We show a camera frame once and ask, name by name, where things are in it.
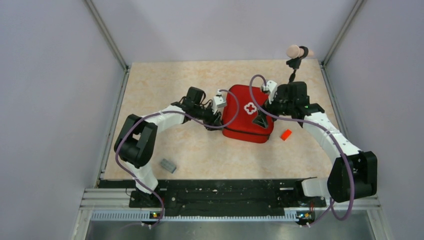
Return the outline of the black microphone stand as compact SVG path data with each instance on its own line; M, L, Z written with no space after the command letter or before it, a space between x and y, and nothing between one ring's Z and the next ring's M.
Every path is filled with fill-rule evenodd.
M293 69L293 72L288 79L288 82L292 83L296 78L296 72L300 68L302 60L307 57L313 57L315 53L312 50L309 50L306 46L293 44L286 50L286 55L290 58L286 61L286 65Z

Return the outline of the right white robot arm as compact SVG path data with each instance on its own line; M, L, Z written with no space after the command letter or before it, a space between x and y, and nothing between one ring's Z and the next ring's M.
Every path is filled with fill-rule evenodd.
M310 103L305 82L278 85L269 80L260 87L268 99L258 104L253 123L262 128L273 121L285 119L298 122L323 149L332 163L327 178L306 178L295 185L293 200L307 206L314 197L332 198L337 203L360 199L377 193L378 160L372 151L363 151L332 124L318 103Z

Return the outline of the red black medicine kit bag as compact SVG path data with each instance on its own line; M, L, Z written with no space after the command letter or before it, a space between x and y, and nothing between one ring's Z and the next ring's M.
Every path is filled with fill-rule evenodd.
M226 106L222 111L222 123L227 125L223 136L256 144L267 142L274 130L274 122L270 116L266 117L268 127L264 128L253 123L261 112L252 101L249 86L236 84L226 97Z

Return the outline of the orange red block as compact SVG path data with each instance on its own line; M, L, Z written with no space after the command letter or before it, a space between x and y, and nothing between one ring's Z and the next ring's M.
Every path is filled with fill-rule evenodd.
M292 131L290 130L290 129L286 129L282 134L281 134L281 136L280 136L280 138L283 140L283 141L286 141L290 136L291 136L291 134L292 134Z

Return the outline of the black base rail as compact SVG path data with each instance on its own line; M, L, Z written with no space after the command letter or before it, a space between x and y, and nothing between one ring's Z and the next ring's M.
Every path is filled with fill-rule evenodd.
M166 217L279 217L289 208L326 207L297 192L299 179L159 180L155 193L131 192L129 207L164 206Z

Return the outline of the grey blue pill blister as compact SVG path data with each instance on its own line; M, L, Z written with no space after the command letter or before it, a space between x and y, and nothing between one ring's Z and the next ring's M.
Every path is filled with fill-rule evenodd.
M159 164L164 170L168 171L171 174L173 174L177 170L177 166L172 161L169 161L165 158L163 158Z

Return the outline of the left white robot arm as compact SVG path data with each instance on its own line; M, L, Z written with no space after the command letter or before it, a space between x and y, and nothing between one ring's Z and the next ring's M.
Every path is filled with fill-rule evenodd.
M126 118L113 150L117 162L125 162L123 169L134 178L137 190L142 192L141 200L147 206L156 206L161 198L155 190L158 180L150 164L157 135L190 120L201 123L208 131L222 129L219 108L226 106L222 92L218 91L212 99L203 102L205 97L203 90L192 86L179 101L163 110L146 116L130 114Z

